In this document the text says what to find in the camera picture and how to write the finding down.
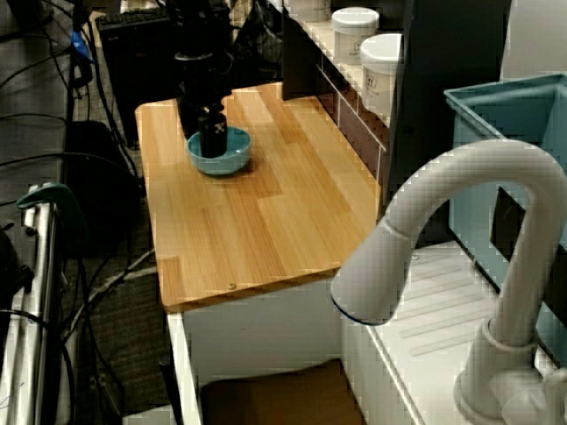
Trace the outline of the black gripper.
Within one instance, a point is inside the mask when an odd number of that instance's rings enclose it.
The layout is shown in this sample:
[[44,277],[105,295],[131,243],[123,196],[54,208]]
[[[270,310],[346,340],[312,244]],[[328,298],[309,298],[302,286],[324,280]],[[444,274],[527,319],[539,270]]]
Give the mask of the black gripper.
[[178,104],[184,136],[198,132],[201,156],[220,157],[228,143],[221,111],[222,99],[231,93],[231,54],[226,50],[197,56],[178,52],[175,61],[182,70],[183,96],[188,102]]

